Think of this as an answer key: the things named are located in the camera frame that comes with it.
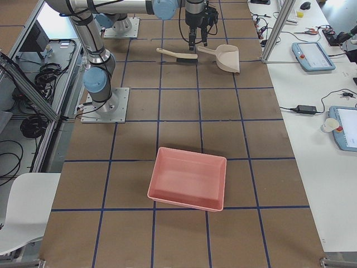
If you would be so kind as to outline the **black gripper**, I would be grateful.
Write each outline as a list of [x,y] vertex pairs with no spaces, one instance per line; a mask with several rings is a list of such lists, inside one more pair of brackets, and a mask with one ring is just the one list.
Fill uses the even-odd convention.
[[196,29],[201,30],[201,42],[208,46],[207,37],[218,22],[217,9],[209,1],[185,1],[185,22],[189,26],[189,50],[195,48]]

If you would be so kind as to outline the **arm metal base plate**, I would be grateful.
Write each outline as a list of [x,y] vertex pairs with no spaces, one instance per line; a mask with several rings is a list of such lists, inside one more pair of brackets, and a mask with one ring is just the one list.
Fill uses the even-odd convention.
[[111,98],[103,106],[93,102],[88,93],[86,101],[91,102],[91,105],[84,107],[85,114],[81,117],[81,123],[125,123],[129,90],[129,88],[113,88]]
[[112,28],[104,31],[105,39],[135,39],[138,36],[140,18],[127,17],[117,21]]

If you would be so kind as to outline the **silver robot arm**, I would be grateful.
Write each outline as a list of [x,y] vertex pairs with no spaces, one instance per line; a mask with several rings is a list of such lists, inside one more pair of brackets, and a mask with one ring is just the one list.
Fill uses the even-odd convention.
[[218,21],[218,12],[208,1],[47,1],[47,4],[73,23],[90,62],[83,83],[92,98],[95,112],[101,116],[113,114],[119,100],[111,85],[114,56],[105,48],[94,21],[96,18],[103,15],[110,23],[116,23],[126,20],[129,13],[135,13],[169,20],[180,13],[179,9],[183,7],[185,22],[189,27],[185,42],[190,50],[198,44],[197,30],[201,31],[201,43],[206,45],[208,34]]

